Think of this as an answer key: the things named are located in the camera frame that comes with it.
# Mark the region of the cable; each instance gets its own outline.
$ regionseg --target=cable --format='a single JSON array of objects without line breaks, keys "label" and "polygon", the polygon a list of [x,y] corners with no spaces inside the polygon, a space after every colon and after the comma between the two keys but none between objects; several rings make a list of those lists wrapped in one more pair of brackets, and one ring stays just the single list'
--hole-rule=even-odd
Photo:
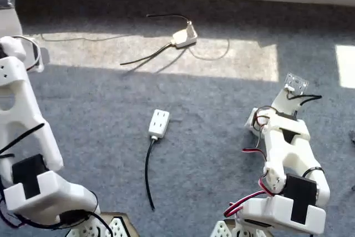
[{"label": "cable", "polygon": [[152,211],[155,210],[154,207],[154,203],[153,200],[151,198],[151,194],[150,194],[150,189],[149,189],[149,181],[148,181],[148,163],[149,163],[149,156],[150,156],[150,152],[153,148],[153,145],[155,143],[155,139],[152,139],[148,148],[148,152],[146,154],[146,158],[145,158],[145,169],[144,169],[144,177],[145,177],[145,189],[146,189],[146,193],[148,195],[148,199],[149,199],[149,203],[150,203],[150,207],[152,209]]},{"label": "cable", "polygon": [[11,147],[13,147],[14,145],[16,145],[18,142],[20,142],[22,139],[26,138],[27,136],[29,136],[30,134],[34,133],[35,131],[39,130],[40,128],[42,128],[44,126],[44,123],[41,123],[39,125],[37,125],[36,127],[33,127],[32,129],[24,132],[23,134],[21,134],[19,137],[17,137],[15,140],[11,141],[8,145],[6,145],[4,148],[2,148],[0,150],[0,155],[2,153],[4,153],[5,151],[7,151],[8,149],[10,149]]},{"label": "cable", "polygon": [[[4,198],[1,198],[0,199],[0,204],[2,202],[5,202],[5,199]],[[21,226],[24,225],[23,222],[21,222],[20,224],[16,225],[16,224],[13,224],[11,221],[9,221],[5,216],[4,214],[2,213],[1,209],[0,209],[0,218],[2,219],[3,222],[5,222],[6,225],[8,225],[10,228],[12,229],[18,229],[20,228]]]},{"label": "cable", "polygon": [[242,199],[238,200],[237,202],[235,203],[232,203],[231,206],[229,208],[227,208],[225,211],[224,211],[224,216],[226,218],[230,217],[231,215],[237,213],[240,209],[242,209],[243,207],[240,206],[242,203],[244,203],[245,201],[253,198],[253,197],[256,197],[260,194],[264,194],[265,192],[264,191],[257,191],[253,194],[250,194],[250,195],[247,195],[245,197],[243,197]]},{"label": "cable", "polygon": [[259,135],[258,135],[258,140],[257,140],[256,146],[255,146],[254,148],[243,148],[243,149],[242,149],[242,152],[244,152],[244,153],[255,153],[255,152],[259,152],[259,153],[262,154],[262,156],[263,156],[263,158],[264,158],[264,161],[266,161],[267,158],[266,158],[265,153],[264,153],[261,149],[258,148],[258,146],[259,146],[259,144],[260,144],[260,140],[261,140],[261,132],[262,132],[262,130],[261,130],[261,128],[259,128]]},{"label": "cable", "polygon": [[303,178],[305,178],[307,176],[308,173],[314,171],[314,170],[321,170],[324,173],[324,170],[321,167],[313,167],[313,168],[309,168],[305,171],[305,173],[302,175]]},{"label": "cable", "polygon": [[168,44],[166,44],[162,48],[160,48],[158,51],[154,52],[152,55],[149,55],[147,57],[140,58],[140,59],[137,59],[134,61],[124,62],[124,63],[121,63],[120,65],[123,66],[123,65],[133,64],[133,63],[145,60],[145,59],[151,60],[151,59],[155,58],[157,55],[159,55],[161,52],[163,52],[164,50],[166,50],[167,48],[172,47],[172,46],[173,46],[173,44],[171,42],[169,42]]},{"label": "cable", "polygon": [[146,17],[147,17],[147,18],[155,18],[155,17],[178,17],[178,18],[185,19],[187,22],[190,22],[190,21],[191,21],[191,20],[189,20],[188,18],[186,18],[185,16],[183,16],[183,15],[181,15],[181,14],[177,14],[177,13],[147,14]]},{"label": "cable", "polygon": [[124,36],[112,36],[112,37],[107,37],[107,38],[102,38],[102,39],[89,39],[86,37],[77,37],[77,38],[68,38],[68,39],[47,39],[46,37],[43,36],[43,33],[40,34],[40,37],[42,40],[46,42],[66,42],[66,41],[76,41],[76,40],[85,40],[85,41],[90,41],[90,42],[101,42],[101,41],[108,41],[112,39],[117,39],[120,37]]},{"label": "cable", "polygon": [[29,38],[27,38],[27,37],[25,37],[25,36],[11,36],[12,38],[20,38],[20,39],[24,39],[24,40],[27,40],[27,41],[29,41],[29,42],[31,42],[33,45],[34,45],[34,47],[35,47],[35,49],[36,49],[36,51],[35,51],[35,54],[36,54],[36,58],[35,58],[35,60],[34,60],[34,63],[31,65],[31,66],[29,66],[29,67],[27,67],[26,68],[26,71],[29,71],[29,70],[31,70],[32,68],[34,68],[37,64],[38,64],[38,62],[39,62],[39,59],[40,59],[40,47],[39,47],[39,45],[35,42],[35,41],[33,41],[33,40],[31,40],[31,39],[29,39]]},{"label": "cable", "polygon": [[289,92],[287,93],[286,97],[287,97],[288,100],[293,100],[293,99],[296,99],[296,98],[303,98],[303,97],[310,97],[310,99],[306,99],[306,100],[302,101],[300,103],[301,106],[304,105],[305,103],[309,102],[309,101],[318,100],[318,99],[322,98],[321,95],[316,95],[316,94],[301,94],[301,95],[295,95],[293,97],[290,97],[290,93]]},{"label": "cable", "polygon": [[243,206],[240,206],[240,207],[238,207],[238,208],[235,208],[235,209],[233,209],[232,211],[230,211],[229,213],[227,213],[227,214],[225,215],[225,217],[226,217],[226,218],[229,218],[230,216],[232,216],[232,215],[238,213],[238,212],[239,212],[240,210],[242,210],[242,209],[243,209]]},{"label": "cable", "polygon": [[109,225],[107,225],[107,223],[105,222],[105,220],[103,220],[103,218],[100,217],[100,215],[96,214],[95,212],[92,211],[86,211],[85,212],[91,216],[94,216],[95,218],[97,218],[104,226],[105,228],[110,232],[111,237],[114,237],[112,229],[110,228]]},{"label": "cable", "polygon": [[268,173],[268,172],[266,172],[263,176],[261,176],[261,177],[259,178],[258,184],[259,184],[260,188],[261,188],[265,193],[267,193],[267,194],[269,194],[269,195],[271,195],[271,196],[274,196],[275,194],[274,194],[272,191],[270,191],[270,190],[265,186],[265,184],[262,182],[263,178],[266,177],[267,173]]}]

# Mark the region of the white plastic frame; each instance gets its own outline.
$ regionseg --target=white plastic frame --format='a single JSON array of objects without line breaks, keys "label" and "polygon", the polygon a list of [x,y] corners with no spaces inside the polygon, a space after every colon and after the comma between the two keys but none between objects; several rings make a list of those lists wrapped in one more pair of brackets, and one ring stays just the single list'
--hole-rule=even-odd
[{"label": "white plastic frame", "polygon": [[[24,64],[16,57],[0,59],[0,95],[14,94],[15,103],[10,110],[0,110],[0,148],[5,147],[13,138],[12,124],[19,124],[31,129],[44,123],[36,131],[44,162],[48,169],[58,171],[63,166],[63,159],[48,122],[42,117],[37,100]],[[12,158],[0,160],[0,175],[12,183]]]}]

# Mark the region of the plug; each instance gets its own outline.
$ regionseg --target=plug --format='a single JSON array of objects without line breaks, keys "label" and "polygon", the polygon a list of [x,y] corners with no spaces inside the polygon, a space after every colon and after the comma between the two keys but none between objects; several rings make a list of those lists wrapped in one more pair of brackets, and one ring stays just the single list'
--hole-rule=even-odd
[{"label": "plug", "polygon": [[192,21],[187,22],[186,29],[180,30],[173,34],[172,44],[176,48],[187,47],[193,43],[197,42],[197,33]]},{"label": "plug", "polygon": [[170,113],[160,109],[154,110],[153,117],[149,124],[149,135],[152,139],[163,138],[168,127]]}]

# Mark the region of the red wire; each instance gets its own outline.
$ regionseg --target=red wire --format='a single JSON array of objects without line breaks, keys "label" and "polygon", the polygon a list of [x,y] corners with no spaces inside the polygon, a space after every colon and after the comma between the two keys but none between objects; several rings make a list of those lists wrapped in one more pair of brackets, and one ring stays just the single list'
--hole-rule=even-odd
[{"label": "red wire", "polygon": [[244,203],[245,201],[249,200],[250,198],[256,197],[260,194],[264,194],[264,191],[257,191],[253,194],[247,195],[246,197],[243,197],[242,199],[238,200],[237,202],[233,203],[229,208],[226,209],[226,211],[224,211],[224,216],[227,217],[227,214],[230,213],[232,210],[234,210],[235,208],[237,208],[238,206],[240,206],[242,203]]},{"label": "red wire", "polygon": [[242,151],[243,151],[244,153],[259,152],[259,153],[261,153],[262,156],[264,157],[264,160],[265,160],[265,161],[267,160],[265,153],[264,153],[261,149],[259,149],[259,148],[243,148]]},{"label": "red wire", "polygon": [[230,216],[236,214],[238,211],[242,210],[243,206],[240,206],[238,208],[235,208],[234,210],[230,211],[228,214],[225,215],[226,218],[229,218]]},{"label": "red wire", "polygon": [[271,195],[271,196],[274,196],[275,194],[270,191],[269,189],[266,188],[266,186],[264,185],[264,183],[262,182],[262,179],[265,177],[265,175],[263,175],[262,177],[260,177],[258,183],[259,183],[259,186],[261,187],[261,189],[263,189],[265,191],[265,193]]}]

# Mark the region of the electronic cable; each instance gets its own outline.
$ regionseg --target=electronic cable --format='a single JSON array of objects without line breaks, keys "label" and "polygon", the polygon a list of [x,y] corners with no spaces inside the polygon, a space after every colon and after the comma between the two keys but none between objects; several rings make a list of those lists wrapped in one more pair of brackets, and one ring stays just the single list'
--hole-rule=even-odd
[{"label": "electronic cable", "polygon": [[19,137],[17,137],[15,140],[11,141],[8,145],[6,145],[4,148],[0,149],[0,155],[4,152],[6,152],[8,149],[10,149],[11,147],[13,147],[14,145],[16,145],[18,142],[20,142],[22,139],[26,138],[27,136],[29,136],[30,134],[36,132],[37,130],[39,130],[40,128],[42,128],[45,124],[41,123],[35,127],[33,127],[32,129],[24,132],[23,134],[21,134]]},{"label": "electronic cable", "polygon": [[155,17],[178,17],[178,18],[182,18],[185,19],[187,22],[191,22],[191,20],[189,20],[187,17],[178,14],[178,13],[166,13],[166,14],[147,14],[146,15],[147,18],[155,18]]},{"label": "electronic cable", "polygon": [[261,195],[261,194],[265,194],[264,191],[257,191],[253,194],[250,194],[250,195],[247,195],[245,197],[243,197],[242,199],[238,200],[237,202],[235,203],[230,203],[230,207],[228,207],[225,211],[224,211],[224,216],[226,218],[230,217],[231,215],[234,215],[235,213],[237,213],[239,210],[241,210],[243,207],[240,206],[242,203],[244,203],[245,201],[253,198],[253,197],[256,197],[258,195]]},{"label": "electronic cable", "polygon": [[146,158],[145,158],[145,169],[144,169],[144,177],[145,177],[145,189],[146,189],[146,193],[148,195],[148,199],[149,199],[149,203],[150,203],[150,207],[152,209],[152,211],[155,210],[154,207],[154,203],[153,200],[151,198],[151,194],[150,194],[150,189],[149,189],[149,181],[148,181],[148,164],[149,164],[149,156],[151,153],[151,150],[153,148],[153,145],[155,143],[155,139],[152,139],[148,148],[148,152],[146,154]]},{"label": "electronic cable", "polygon": [[302,175],[302,177],[305,178],[308,175],[308,173],[310,173],[310,172],[312,172],[314,170],[321,170],[324,173],[324,170],[321,167],[312,167],[312,168],[307,169],[305,171],[305,173]]},{"label": "electronic cable", "polygon": [[29,71],[29,70],[33,69],[38,64],[38,62],[40,60],[40,47],[39,47],[39,45],[35,41],[33,41],[33,40],[31,40],[31,39],[29,39],[29,38],[27,38],[25,36],[11,36],[11,37],[15,38],[15,39],[16,38],[24,39],[24,40],[29,41],[30,43],[33,44],[33,46],[35,48],[35,51],[34,51],[35,60],[34,60],[34,63],[31,66],[26,68],[26,71]]},{"label": "electronic cable", "polygon": [[137,63],[137,62],[140,62],[142,60],[145,60],[145,59],[147,59],[147,61],[150,61],[153,58],[155,58],[157,55],[159,55],[161,52],[163,52],[164,50],[166,50],[167,48],[172,47],[172,46],[173,46],[173,43],[169,42],[166,45],[164,45],[163,47],[161,47],[158,51],[154,52],[153,54],[151,54],[151,55],[149,55],[147,57],[136,59],[134,61],[124,62],[124,63],[121,63],[120,65],[133,64],[133,63]]},{"label": "electronic cable", "polygon": [[287,97],[288,100],[293,100],[293,99],[303,98],[303,97],[310,97],[309,99],[306,99],[306,100],[302,101],[300,103],[300,105],[304,105],[305,103],[307,103],[309,101],[318,100],[318,99],[322,98],[321,95],[316,95],[316,94],[300,94],[300,95],[295,95],[293,97],[290,97],[290,93],[289,92],[287,93],[286,97]]}]

